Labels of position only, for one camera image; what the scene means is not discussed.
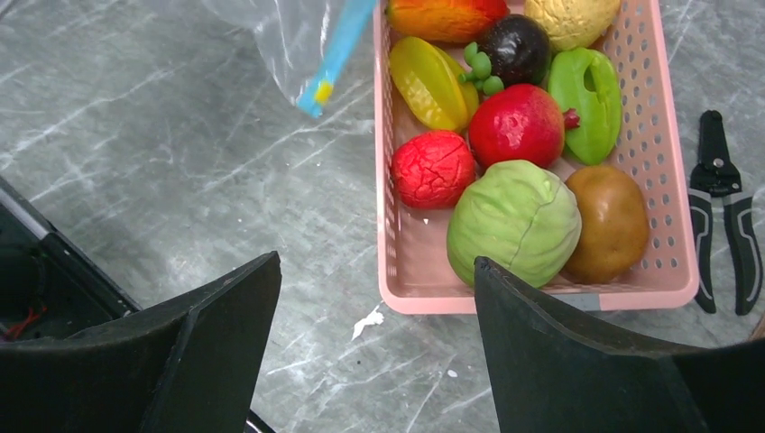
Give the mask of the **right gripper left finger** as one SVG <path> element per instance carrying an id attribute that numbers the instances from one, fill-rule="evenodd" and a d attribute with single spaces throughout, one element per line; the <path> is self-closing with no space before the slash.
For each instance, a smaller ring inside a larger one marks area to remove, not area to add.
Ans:
<path id="1" fill-rule="evenodd" d="M 3 345 L 2 431 L 243 431 L 280 290 L 270 252 L 73 336 Z"/>

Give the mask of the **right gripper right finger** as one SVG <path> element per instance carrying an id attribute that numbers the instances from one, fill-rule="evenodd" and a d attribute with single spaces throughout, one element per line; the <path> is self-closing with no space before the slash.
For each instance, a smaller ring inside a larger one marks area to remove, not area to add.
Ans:
<path id="1" fill-rule="evenodd" d="M 764 343 L 706 349 L 617 327 L 486 257 L 475 306 L 503 432 L 761 432 Z"/>

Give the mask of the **green cabbage toy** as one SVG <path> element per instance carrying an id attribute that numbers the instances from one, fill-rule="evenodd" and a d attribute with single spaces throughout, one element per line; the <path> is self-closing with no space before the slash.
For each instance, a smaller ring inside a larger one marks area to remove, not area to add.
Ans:
<path id="1" fill-rule="evenodd" d="M 556 174 L 529 161 L 498 162 L 458 200 L 447 258 L 469 287 L 475 258 L 483 256 L 538 289 L 562 270 L 581 230 L 576 197 Z"/>

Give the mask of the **red cracked fruit toy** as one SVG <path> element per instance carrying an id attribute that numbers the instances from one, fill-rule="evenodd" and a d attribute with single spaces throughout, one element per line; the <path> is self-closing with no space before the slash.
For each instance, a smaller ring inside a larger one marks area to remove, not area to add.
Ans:
<path id="1" fill-rule="evenodd" d="M 475 181 L 475 159 L 465 139 L 446 130 L 419 134 L 392 156 L 392 181 L 412 208 L 453 207 Z"/>

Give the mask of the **red pomegranate toy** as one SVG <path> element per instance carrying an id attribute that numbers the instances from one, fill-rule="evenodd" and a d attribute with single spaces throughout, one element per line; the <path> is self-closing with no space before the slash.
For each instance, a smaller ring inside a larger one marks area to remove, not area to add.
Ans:
<path id="1" fill-rule="evenodd" d="M 518 84 L 486 99 L 473 115 L 467 134 L 484 169 L 511 160 L 530 161 L 546 169 L 561 156 L 565 132 L 579 122 L 574 108 L 560 108 L 542 88 Z"/>

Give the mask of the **clear zip top bag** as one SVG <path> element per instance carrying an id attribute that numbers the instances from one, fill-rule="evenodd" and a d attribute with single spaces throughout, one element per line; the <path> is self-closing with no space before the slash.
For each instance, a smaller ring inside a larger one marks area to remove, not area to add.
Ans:
<path id="1" fill-rule="evenodd" d="M 251 31 L 282 94 L 318 118 L 378 2 L 227 0 L 204 5 L 218 18 Z"/>

